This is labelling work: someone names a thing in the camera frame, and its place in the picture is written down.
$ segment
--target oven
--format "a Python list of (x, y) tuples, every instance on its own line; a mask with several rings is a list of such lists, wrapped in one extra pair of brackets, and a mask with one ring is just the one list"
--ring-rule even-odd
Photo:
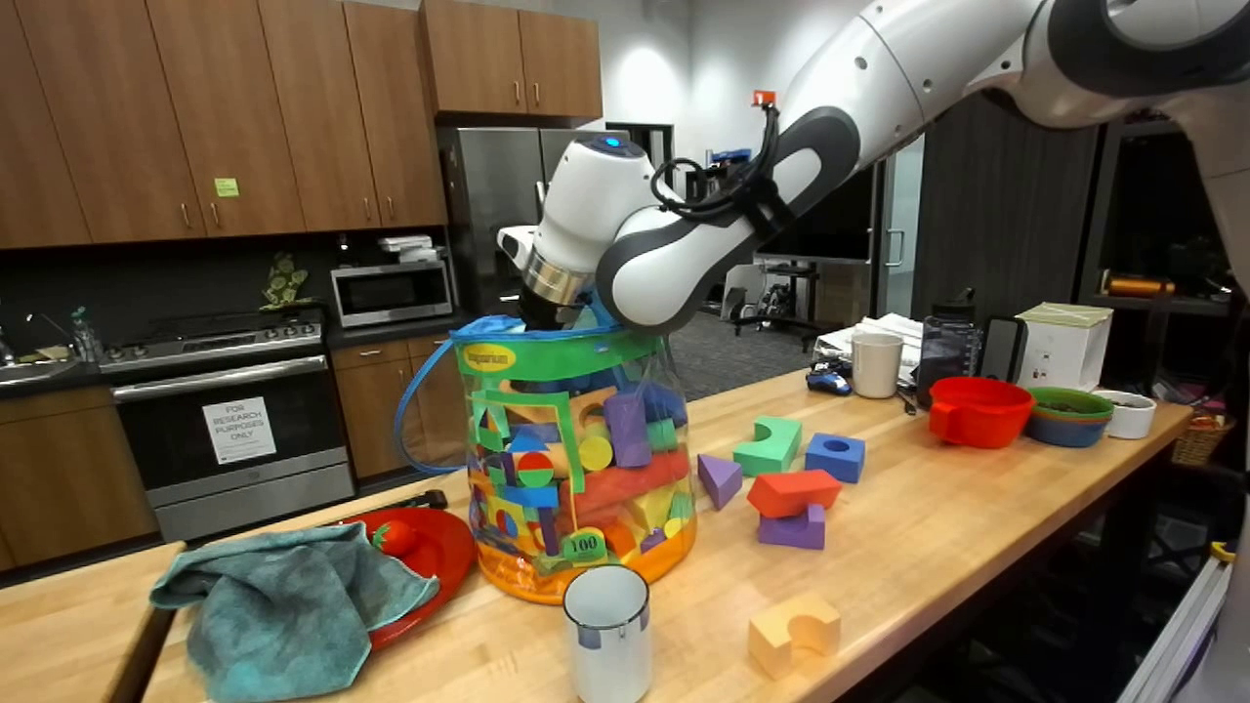
[(100, 364), (164, 539), (356, 497), (322, 323), (240, 323)]

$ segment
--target orange bowl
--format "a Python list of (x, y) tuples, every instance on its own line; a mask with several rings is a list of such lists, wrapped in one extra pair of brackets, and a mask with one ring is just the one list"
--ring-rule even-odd
[(947, 446), (1012, 446), (1030, 415), (1037, 400), (999, 379), (948, 376), (930, 385), (930, 431)]

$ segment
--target white mug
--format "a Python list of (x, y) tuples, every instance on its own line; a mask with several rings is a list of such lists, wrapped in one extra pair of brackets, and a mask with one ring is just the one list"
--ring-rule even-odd
[(586, 703), (638, 703), (652, 689), (647, 583), (628, 565), (581, 570), (563, 590), (574, 682)]
[(892, 400), (899, 392), (901, 337), (854, 332), (853, 337), (853, 385), (865, 400)]

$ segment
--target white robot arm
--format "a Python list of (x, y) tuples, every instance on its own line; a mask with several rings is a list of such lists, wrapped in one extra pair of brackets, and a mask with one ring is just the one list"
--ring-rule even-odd
[(1003, 88), (1056, 130), (1137, 111), (1171, 117), (1198, 173), (1235, 277), (1250, 289), (1250, 0), (873, 0), (784, 96), (733, 202), (671, 207), (652, 165), (619, 137), (574, 142), (544, 226), (500, 243), (531, 292), (574, 306), (591, 285), (634, 329), (675, 329), (708, 285), (853, 173), (938, 114)]

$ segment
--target wooden countertop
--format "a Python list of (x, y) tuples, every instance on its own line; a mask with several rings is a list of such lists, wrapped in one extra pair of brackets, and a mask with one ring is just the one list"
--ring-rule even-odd
[(143, 690), (139, 655), (159, 643), (169, 623), (147, 609), (147, 590), (179, 549), (179, 544), (164, 544), (0, 590), (4, 700), (87, 703)]
[[(711, 512), (701, 497), (701, 539), (682, 565), (652, 586), (655, 682), (664, 700), (837, 700), (1037, 544), (1120, 485), (1175, 440), (1189, 410), (1159, 407), (1145, 440), (1056, 448), (938, 446), (899, 402), (809, 393), (802, 376), (690, 402), (694, 453), (731, 458), (759, 415), (789, 415), (809, 432), (867, 440), (865, 480), (828, 514), (824, 549), (761, 548), (746, 497)], [(465, 514), (465, 480), (436, 480)], [(417, 488), (304, 514), (290, 528), (339, 519)], [(818, 592), (839, 609), (839, 643), (767, 681), (746, 655), (749, 617)], [(186, 660), (192, 613), (179, 613), (147, 682), (154, 703), (202, 700)], [(339, 700), (574, 700), (567, 627), (554, 605), (527, 605), (485, 578), (412, 642), (384, 650)]]

